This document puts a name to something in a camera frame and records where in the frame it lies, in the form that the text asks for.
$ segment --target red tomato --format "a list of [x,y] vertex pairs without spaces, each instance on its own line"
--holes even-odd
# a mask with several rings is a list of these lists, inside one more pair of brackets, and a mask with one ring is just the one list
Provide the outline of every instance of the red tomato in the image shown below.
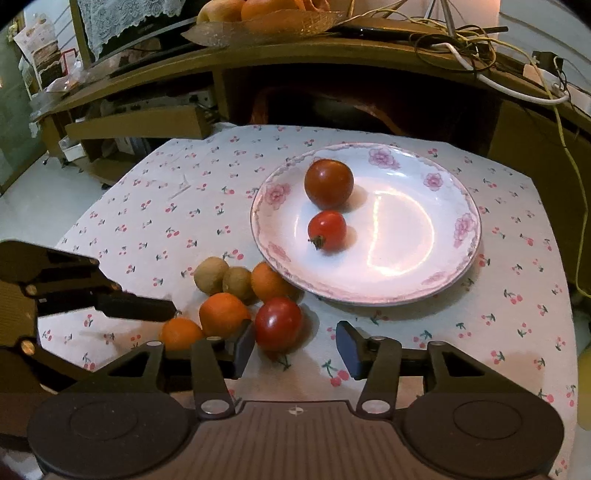
[[285,352],[295,345],[302,324],[296,302],[286,297],[267,300],[256,314],[256,342],[265,352]]
[[338,160],[316,160],[306,172],[304,190],[319,209],[338,208],[353,191],[353,173]]
[[340,250],[345,246],[346,235],[347,223],[343,216],[334,210],[320,212],[308,224],[308,241],[312,242],[317,250]]

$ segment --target fruit bowl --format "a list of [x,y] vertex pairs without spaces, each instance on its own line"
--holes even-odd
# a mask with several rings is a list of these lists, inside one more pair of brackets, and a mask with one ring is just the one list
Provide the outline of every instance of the fruit bowl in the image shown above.
[[[346,246],[315,250],[307,225],[319,209],[304,191],[315,160],[345,163],[355,186],[341,208]],[[390,145],[340,144],[286,160],[254,198],[251,228],[286,280],[326,299],[393,306],[434,295],[472,265],[480,216],[464,185],[437,163]]]
[[278,10],[244,22],[203,22],[183,37],[206,47],[244,47],[312,37],[345,18],[343,12]]

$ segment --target cherry print tablecloth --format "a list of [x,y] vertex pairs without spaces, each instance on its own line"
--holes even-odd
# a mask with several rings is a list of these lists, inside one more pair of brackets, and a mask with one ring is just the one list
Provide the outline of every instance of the cherry print tablecloth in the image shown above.
[[[271,362],[257,349],[243,378],[228,381],[235,399],[329,400],[353,404],[363,387],[336,350],[335,327],[348,320],[366,335],[406,348],[444,340],[539,395],[560,413],[562,450],[551,475],[564,479],[576,423],[577,367],[566,279],[548,218],[532,181],[448,144],[320,128],[218,126],[206,141],[171,140],[130,171],[68,231],[58,248],[100,259],[124,289],[166,297],[198,321],[205,295],[191,274],[216,255],[230,265],[262,259],[249,225],[258,187],[295,155],[341,142],[395,144],[432,158],[473,195],[482,217],[475,265],[436,298],[387,309],[340,307],[306,294],[313,324],[303,348]],[[43,346],[98,369],[155,339],[160,325],[105,317],[95,310],[40,319]],[[405,378],[398,406],[421,393]]]

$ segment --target white lace cover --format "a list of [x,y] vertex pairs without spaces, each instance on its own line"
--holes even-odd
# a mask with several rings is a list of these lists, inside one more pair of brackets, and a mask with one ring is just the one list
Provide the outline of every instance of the white lace cover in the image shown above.
[[88,47],[98,58],[110,38],[146,17],[178,15],[185,0],[78,0]]

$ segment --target open drawer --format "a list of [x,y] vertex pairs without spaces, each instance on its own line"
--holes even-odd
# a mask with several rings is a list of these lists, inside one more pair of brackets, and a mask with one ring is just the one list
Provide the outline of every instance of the open drawer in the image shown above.
[[206,138],[211,132],[204,112],[194,105],[166,106],[119,113],[66,125],[72,140],[100,138]]

